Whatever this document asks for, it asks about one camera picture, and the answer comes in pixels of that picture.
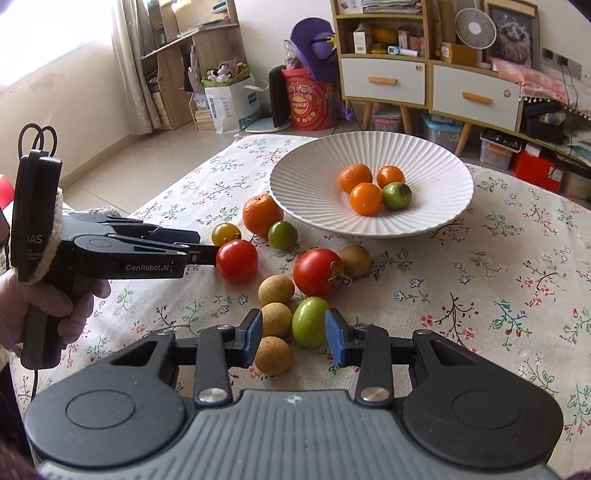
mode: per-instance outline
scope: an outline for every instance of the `purple hat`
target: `purple hat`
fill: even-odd
[[[336,61],[334,33],[330,24],[316,17],[305,18],[295,24],[291,41],[298,50],[301,62],[320,82],[339,80],[339,62]]]

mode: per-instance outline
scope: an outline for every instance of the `green basket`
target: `green basket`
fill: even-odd
[[[208,79],[202,79],[201,83],[203,84],[204,87],[228,87],[230,85],[233,85],[234,83],[238,83],[243,80],[246,80],[250,75],[251,75],[251,66],[246,65],[244,70],[242,70],[235,77],[232,77],[231,79],[229,79],[227,82],[212,82],[211,80],[208,80]]]

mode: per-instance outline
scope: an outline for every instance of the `white bowl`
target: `white bowl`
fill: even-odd
[[[398,211],[362,216],[349,206],[337,177],[355,163],[372,173],[396,165],[413,193]],[[472,201],[472,175],[453,153],[422,138],[389,132],[350,132],[319,138],[289,152],[273,168],[271,195],[291,216],[342,235],[417,235],[456,219]]]

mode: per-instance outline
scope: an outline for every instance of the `glove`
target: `glove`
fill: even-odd
[[[0,345],[7,350],[20,351],[17,344],[22,342],[29,305],[39,307],[50,316],[64,317],[57,326],[57,333],[66,344],[74,343],[95,308],[95,296],[105,299],[110,293],[109,282],[97,280],[90,292],[72,303],[53,285],[42,281],[34,285],[21,283],[15,271],[9,270],[0,277]]]

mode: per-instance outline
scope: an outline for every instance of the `tangerine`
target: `tangerine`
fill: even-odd
[[[378,183],[378,187],[383,189],[386,185],[394,182],[404,183],[404,173],[400,168],[395,167],[394,165],[386,165],[378,170],[378,173],[375,176],[375,181]]]
[[[382,190],[373,183],[360,183],[349,194],[351,208],[360,215],[372,216],[382,206]]]
[[[267,236],[271,225],[283,220],[283,210],[271,195],[257,195],[244,204],[242,220],[248,231],[255,235]]]
[[[372,183],[374,177],[367,165],[356,163],[339,173],[339,187],[345,193],[351,193],[360,183]]]

